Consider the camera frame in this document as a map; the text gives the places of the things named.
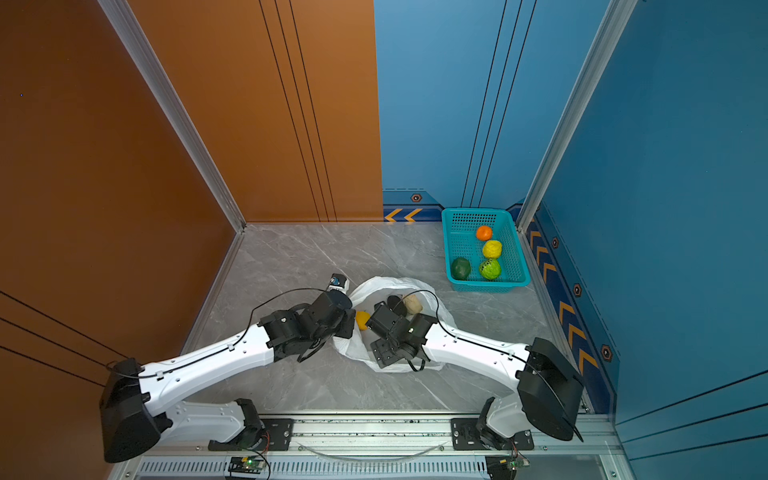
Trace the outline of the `yellow fruit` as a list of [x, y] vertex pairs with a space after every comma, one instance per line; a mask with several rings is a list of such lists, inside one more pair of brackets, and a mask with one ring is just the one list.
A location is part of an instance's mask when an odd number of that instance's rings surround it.
[[367, 323], [370, 320], [371, 315], [366, 311], [357, 311], [355, 316], [355, 322], [360, 331], [366, 331], [368, 329]]

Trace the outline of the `orange fruit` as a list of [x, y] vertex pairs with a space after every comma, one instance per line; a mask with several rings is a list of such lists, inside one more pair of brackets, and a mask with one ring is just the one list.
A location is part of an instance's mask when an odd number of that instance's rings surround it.
[[491, 227], [483, 225], [476, 230], [475, 236], [478, 240], [487, 242], [493, 238], [493, 230]]

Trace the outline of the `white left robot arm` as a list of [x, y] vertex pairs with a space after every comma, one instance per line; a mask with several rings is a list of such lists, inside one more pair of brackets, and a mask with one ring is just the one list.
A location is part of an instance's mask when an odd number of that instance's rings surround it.
[[311, 303], [276, 310], [259, 321], [250, 317], [242, 332], [186, 355], [145, 365], [134, 358], [109, 365], [99, 401], [104, 460], [127, 461], [157, 445], [173, 426], [168, 411], [189, 396], [288, 357], [304, 361], [354, 327], [350, 298], [327, 290]]

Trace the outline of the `aluminium corner post right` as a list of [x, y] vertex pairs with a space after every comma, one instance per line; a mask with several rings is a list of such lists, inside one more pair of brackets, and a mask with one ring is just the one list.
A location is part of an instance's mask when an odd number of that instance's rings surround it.
[[519, 234], [524, 234], [532, 222], [637, 3], [609, 2], [518, 215]]

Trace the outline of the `left circuit board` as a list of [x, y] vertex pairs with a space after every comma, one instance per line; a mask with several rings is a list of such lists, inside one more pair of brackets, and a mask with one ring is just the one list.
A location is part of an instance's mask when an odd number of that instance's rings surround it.
[[229, 459], [227, 476], [233, 479], [270, 479], [271, 467], [257, 455], [232, 456]]

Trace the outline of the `aluminium front rail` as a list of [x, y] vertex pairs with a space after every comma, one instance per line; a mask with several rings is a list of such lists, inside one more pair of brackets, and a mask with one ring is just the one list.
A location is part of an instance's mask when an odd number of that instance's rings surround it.
[[631, 479], [623, 448], [603, 415], [579, 418], [583, 439], [538, 432], [515, 450], [486, 449], [470, 437], [468, 414], [268, 415], [273, 427], [249, 450], [213, 451], [201, 442], [164, 443], [115, 465], [112, 479], [233, 479], [232, 456], [257, 455], [270, 479], [489, 479], [486, 456], [524, 456], [516, 479]]

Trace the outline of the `aluminium corner post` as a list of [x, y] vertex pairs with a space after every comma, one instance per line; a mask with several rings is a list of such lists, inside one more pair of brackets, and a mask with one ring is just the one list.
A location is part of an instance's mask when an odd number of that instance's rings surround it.
[[637, 3], [609, 2], [518, 215], [519, 234], [524, 234], [532, 222]]
[[131, 6], [124, 0], [99, 0], [98, 4], [230, 225], [242, 233], [244, 215]]

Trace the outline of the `yellow bumpy lemon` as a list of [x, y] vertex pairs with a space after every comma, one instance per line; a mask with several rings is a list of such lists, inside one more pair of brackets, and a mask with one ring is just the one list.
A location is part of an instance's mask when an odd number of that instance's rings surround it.
[[482, 255], [486, 259], [498, 259], [503, 253], [503, 244], [498, 240], [489, 240], [482, 247]]

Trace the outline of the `green fruit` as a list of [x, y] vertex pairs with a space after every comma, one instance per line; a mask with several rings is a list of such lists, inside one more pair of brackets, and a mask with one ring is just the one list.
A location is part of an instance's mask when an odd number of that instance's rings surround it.
[[479, 265], [478, 271], [485, 280], [494, 281], [502, 275], [502, 266], [497, 259], [488, 258]]

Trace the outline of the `dark green avocado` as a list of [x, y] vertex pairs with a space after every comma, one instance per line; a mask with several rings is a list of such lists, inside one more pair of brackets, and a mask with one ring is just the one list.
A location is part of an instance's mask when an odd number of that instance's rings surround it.
[[474, 267], [469, 259], [457, 257], [450, 265], [451, 276], [456, 281], [469, 281], [474, 273]]

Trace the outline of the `right circuit board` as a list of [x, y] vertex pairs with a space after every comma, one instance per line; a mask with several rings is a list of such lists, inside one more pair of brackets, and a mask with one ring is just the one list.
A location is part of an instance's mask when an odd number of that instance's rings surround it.
[[490, 480], [515, 480], [521, 470], [530, 466], [524, 456], [486, 456], [484, 460]]

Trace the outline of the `circuit board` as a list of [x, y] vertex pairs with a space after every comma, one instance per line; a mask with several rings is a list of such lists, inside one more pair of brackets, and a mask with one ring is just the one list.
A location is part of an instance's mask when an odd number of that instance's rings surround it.
[[490, 480], [515, 480], [521, 470], [530, 466], [524, 456], [486, 456], [484, 460]]
[[227, 476], [233, 479], [270, 479], [271, 467], [257, 455], [232, 456], [229, 459]]

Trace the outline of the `aluminium corner post left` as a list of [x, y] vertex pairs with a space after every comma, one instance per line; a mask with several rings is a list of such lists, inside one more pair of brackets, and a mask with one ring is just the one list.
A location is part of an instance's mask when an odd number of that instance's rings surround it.
[[244, 215], [131, 6], [124, 0], [99, 0], [98, 4], [230, 225], [242, 233]]

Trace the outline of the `white plastic bag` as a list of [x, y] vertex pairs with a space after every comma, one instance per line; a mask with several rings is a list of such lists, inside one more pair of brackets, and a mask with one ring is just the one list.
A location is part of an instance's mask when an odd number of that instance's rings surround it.
[[352, 334], [332, 347], [378, 373], [439, 370], [466, 349], [451, 330], [451, 316], [435, 290], [411, 278], [373, 277], [351, 294]]

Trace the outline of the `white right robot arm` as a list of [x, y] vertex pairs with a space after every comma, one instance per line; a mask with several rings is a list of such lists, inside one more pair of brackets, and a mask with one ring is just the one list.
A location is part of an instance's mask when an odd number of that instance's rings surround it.
[[487, 449], [515, 450], [515, 438], [534, 430], [555, 440], [582, 440], [577, 427], [584, 379], [550, 341], [530, 345], [498, 344], [473, 338], [423, 312], [405, 316], [403, 306], [375, 305], [365, 327], [376, 339], [377, 364], [387, 368], [403, 360], [415, 372], [430, 362], [450, 364], [490, 378], [510, 390], [485, 401], [473, 435]]

